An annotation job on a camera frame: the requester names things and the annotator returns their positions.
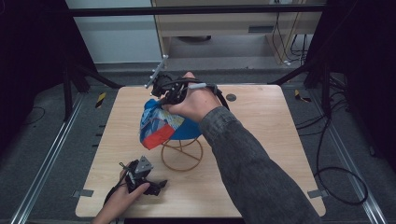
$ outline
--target white wall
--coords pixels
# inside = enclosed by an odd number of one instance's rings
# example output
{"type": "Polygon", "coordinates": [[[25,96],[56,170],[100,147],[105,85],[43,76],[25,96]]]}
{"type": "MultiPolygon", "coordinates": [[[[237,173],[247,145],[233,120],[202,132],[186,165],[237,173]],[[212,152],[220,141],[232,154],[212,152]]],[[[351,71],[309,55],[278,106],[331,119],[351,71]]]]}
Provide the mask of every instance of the white wall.
{"type": "MultiPolygon", "coordinates": [[[[151,7],[149,0],[66,0],[69,8],[151,7]]],[[[162,59],[153,16],[75,17],[95,63],[162,59]]]]}

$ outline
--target wire stand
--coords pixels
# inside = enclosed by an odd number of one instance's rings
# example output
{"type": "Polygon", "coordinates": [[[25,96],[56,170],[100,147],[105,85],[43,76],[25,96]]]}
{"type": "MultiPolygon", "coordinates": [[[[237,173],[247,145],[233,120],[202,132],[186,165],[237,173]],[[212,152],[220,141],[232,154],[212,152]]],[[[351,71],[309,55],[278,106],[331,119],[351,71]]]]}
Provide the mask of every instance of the wire stand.
{"type": "Polygon", "coordinates": [[[171,145],[169,145],[169,142],[170,142],[170,141],[172,141],[172,140],[167,140],[166,142],[164,142],[164,143],[163,143],[163,148],[162,148],[162,150],[161,150],[161,159],[163,160],[163,164],[164,164],[166,167],[168,167],[169,169],[171,169],[171,170],[173,170],[173,171],[185,172],[185,171],[190,171],[190,170],[192,170],[193,168],[195,168],[196,166],[198,166],[198,164],[199,164],[199,163],[201,162],[201,160],[202,160],[202,157],[204,156],[204,149],[203,149],[201,143],[198,141],[197,138],[191,140],[191,141],[190,141],[189,143],[187,143],[187,144],[182,144],[181,140],[176,140],[176,141],[178,141],[178,146],[171,146],[171,145]],[[186,152],[185,150],[183,150],[183,148],[185,149],[186,147],[192,145],[193,143],[197,143],[198,146],[199,146],[199,148],[201,149],[201,154],[200,154],[199,157],[196,157],[196,156],[194,156],[194,155],[191,155],[190,153],[188,153],[188,152],[186,152]],[[195,163],[193,166],[188,167],[188,168],[176,168],[174,165],[170,165],[168,162],[165,161],[165,158],[164,158],[164,155],[163,155],[163,154],[164,154],[166,148],[173,149],[173,150],[177,151],[178,153],[181,153],[181,154],[183,154],[183,155],[186,155],[186,156],[192,158],[193,160],[195,160],[196,163],[195,163]]]}

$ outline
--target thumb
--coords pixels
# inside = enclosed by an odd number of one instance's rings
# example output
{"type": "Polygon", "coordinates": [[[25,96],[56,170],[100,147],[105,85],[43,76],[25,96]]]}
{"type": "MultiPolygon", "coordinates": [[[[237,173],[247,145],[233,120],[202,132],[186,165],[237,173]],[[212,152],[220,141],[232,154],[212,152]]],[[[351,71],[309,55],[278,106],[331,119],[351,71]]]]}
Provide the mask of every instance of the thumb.
{"type": "Polygon", "coordinates": [[[130,203],[133,203],[140,195],[142,195],[149,188],[149,183],[140,185],[137,189],[132,191],[127,197],[130,203]]]}

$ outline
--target black horizontal bar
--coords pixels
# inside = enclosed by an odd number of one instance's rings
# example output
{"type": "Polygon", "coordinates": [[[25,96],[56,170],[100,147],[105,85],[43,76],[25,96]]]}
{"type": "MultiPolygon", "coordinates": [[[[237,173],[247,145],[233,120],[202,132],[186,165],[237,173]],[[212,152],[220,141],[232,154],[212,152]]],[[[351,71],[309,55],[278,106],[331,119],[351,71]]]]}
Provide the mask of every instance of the black horizontal bar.
{"type": "Polygon", "coordinates": [[[49,14],[71,17],[144,16],[176,14],[222,14],[222,13],[267,13],[267,12],[315,12],[333,6],[326,4],[307,5],[241,5],[241,6],[195,6],[195,7],[117,7],[78,8],[50,11],[49,14]]]}

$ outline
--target person's right hand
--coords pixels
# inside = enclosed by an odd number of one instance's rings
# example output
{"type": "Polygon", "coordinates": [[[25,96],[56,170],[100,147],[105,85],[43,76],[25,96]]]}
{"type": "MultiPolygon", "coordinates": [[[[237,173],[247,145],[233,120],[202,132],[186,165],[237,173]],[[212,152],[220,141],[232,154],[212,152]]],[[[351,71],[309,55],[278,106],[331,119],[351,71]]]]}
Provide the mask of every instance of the person's right hand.
{"type": "MultiPolygon", "coordinates": [[[[194,75],[188,72],[184,77],[194,77],[194,75]]],[[[163,109],[171,114],[181,115],[199,122],[207,113],[218,106],[221,106],[221,103],[217,96],[208,88],[201,88],[188,89],[183,102],[178,105],[163,105],[163,109]]]]}

